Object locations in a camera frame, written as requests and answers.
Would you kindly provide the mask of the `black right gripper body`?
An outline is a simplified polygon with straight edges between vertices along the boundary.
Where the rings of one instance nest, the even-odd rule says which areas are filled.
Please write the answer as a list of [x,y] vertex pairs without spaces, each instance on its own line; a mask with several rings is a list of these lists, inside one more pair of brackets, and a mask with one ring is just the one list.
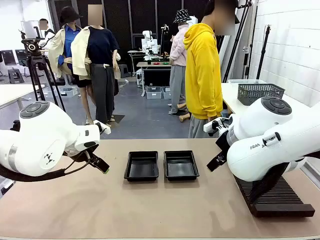
[[216,140],[216,145],[221,149],[222,155],[227,156],[230,145],[227,140],[228,130],[224,131],[219,138]]

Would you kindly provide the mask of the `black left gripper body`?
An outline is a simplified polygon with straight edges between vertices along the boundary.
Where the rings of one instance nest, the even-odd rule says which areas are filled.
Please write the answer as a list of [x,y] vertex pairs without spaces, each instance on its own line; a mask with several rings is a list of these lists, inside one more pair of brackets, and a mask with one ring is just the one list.
[[66,148],[65,156],[71,158],[77,163],[88,162],[91,159],[91,152],[88,149],[78,151],[76,149]]

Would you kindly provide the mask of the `black ESD tray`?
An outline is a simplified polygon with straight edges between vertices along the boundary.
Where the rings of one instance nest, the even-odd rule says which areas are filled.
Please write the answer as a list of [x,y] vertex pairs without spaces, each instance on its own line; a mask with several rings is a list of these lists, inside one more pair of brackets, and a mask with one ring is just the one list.
[[159,177],[157,151],[130,151],[124,172],[128,182],[156,181]]
[[168,181],[196,180],[200,173],[193,151],[165,151],[164,174]]

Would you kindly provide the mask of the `white side table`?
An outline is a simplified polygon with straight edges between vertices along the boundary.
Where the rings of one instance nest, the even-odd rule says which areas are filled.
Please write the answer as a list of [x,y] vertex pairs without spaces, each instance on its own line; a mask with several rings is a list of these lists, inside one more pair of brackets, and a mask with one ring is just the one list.
[[[234,113],[234,114],[241,114],[244,112],[248,106],[243,105],[238,100],[238,85],[237,84],[231,84],[231,83],[222,83],[222,96],[223,101],[227,105],[228,109]],[[303,104],[302,102],[284,94],[282,96],[282,99],[285,100],[292,108],[293,116],[300,116],[305,115],[306,111],[316,105],[317,103],[320,103],[320,100],[316,100],[311,102],[310,104]]]

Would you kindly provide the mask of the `clear plastic bin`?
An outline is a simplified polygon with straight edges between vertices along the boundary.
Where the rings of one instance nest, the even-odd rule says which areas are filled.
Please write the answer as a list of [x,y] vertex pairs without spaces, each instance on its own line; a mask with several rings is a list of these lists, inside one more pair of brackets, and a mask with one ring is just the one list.
[[239,85],[239,84],[266,84],[265,81],[260,79],[229,79],[227,81],[229,84],[232,85]]

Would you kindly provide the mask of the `person in yellow hoodie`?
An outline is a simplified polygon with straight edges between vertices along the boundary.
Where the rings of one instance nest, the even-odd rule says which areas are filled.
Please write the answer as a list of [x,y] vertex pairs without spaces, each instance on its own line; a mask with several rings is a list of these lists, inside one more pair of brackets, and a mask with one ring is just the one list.
[[184,35],[186,49],[185,96],[191,113],[188,137],[207,138],[204,125],[209,123],[210,84],[221,82],[220,57],[217,35],[235,28],[239,21],[235,10],[238,0],[208,0],[200,23],[192,25]]

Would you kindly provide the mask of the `black slotted board rack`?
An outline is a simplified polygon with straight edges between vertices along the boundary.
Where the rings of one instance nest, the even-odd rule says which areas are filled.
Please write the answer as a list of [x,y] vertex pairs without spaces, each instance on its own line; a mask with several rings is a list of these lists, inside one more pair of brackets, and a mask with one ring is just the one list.
[[235,181],[250,213],[257,218],[309,218],[314,216],[313,206],[303,203],[283,177],[254,203],[249,201],[253,183],[237,177]]

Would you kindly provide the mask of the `mannequin with navy top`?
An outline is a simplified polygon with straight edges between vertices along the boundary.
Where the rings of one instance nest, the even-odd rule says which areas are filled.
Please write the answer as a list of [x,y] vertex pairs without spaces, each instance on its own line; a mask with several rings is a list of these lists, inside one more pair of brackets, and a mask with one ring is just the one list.
[[102,27],[103,6],[88,5],[88,26],[84,27],[71,44],[72,70],[80,80],[91,80],[95,100],[95,119],[107,126],[114,119],[115,72],[120,49],[111,30]]

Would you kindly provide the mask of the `white work table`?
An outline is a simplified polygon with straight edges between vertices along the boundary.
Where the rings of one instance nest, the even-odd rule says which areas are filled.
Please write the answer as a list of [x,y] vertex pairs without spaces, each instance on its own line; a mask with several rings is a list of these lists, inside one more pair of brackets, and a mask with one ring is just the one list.
[[32,84],[0,84],[0,110],[17,103],[19,110],[24,108],[25,95],[34,91]]

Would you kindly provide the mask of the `mannequin with pink hoodie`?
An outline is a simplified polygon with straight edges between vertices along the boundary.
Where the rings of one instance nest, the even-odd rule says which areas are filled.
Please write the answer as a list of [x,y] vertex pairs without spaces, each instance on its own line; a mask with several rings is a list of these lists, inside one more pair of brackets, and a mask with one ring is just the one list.
[[176,115],[179,110],[186,109],[185,106],[179,107],[186,103],[185,96],[185,72],[187,51],[184,45],[185,33],[189,29],[188,21],[191,18],[186,9],[180,9],[176,12],[174,23],[178,24],[178,32],[172,38],[172,45],[169,54],[170,70],[170,94],[171,94],[171,109],[169,115]]

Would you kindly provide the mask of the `background desk with black panel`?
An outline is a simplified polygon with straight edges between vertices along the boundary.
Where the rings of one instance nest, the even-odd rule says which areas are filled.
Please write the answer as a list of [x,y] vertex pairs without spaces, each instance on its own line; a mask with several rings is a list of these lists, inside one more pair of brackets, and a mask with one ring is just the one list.
[[142,97],[146,94],[146,87],[169,86],[171,65],[168,61],[141,61],[136,66],[141,71],[139,83]]

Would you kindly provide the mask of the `dark plastic stool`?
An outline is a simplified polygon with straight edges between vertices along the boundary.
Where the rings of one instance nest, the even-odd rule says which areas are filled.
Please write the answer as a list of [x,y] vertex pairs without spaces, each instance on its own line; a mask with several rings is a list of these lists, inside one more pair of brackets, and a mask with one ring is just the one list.
[[129,72],[128,66],[126,64],[118,64],[119,70],[120,70],[120,77],[122,79],[128,78],[131,76],[131,73]]

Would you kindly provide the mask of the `black step stool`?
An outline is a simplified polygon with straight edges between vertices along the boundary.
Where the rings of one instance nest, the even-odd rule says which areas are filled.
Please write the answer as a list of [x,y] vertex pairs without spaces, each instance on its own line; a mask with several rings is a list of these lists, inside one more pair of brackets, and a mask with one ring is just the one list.
[[10,84],[15,84],[16,82],[18,83],[24,83],[24,79],[22,77],[22,74],[19,69],[17,68],[12,68],[8,70],[8,77],[9,77],[9,83]]

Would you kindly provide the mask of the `black light stand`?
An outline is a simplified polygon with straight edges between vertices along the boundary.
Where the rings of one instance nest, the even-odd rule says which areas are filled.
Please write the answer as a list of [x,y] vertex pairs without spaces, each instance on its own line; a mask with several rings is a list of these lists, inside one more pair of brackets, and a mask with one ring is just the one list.
[[259,60],[259,65],[258,65],[258,69],[257,69],[257,75],[256,75],[256,79],[257,80],[260,79],[260,75],[261,75],[261,71],[262,71],[262,66],[263,66],[263,61],[264,61],[264,57],[265,57],[265,53],[266,53],[266,47],[267,47],[270,31],[271,31],[271,26],[268,24],[266,26],[265,36],[264,36],[263,45],[262,45],[262,49],[261,49],[260,60]]

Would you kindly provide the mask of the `mannequin with black hat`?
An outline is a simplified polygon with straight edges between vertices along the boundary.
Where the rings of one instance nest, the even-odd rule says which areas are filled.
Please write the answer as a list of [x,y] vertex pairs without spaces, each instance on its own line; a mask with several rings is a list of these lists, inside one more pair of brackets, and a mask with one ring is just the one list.
[[66,6],[61,10],[60,22],[61,29],[51,39],[51,47],[48,50],[48,60],[50,62],[51,70],[58,78],[62,74],[71,75],[75,84],[80,89],[79,77],[73,73],[72,65],[72,51],[71,45],[81,28],[76,25],[76,20],[80,15],[71,6]]

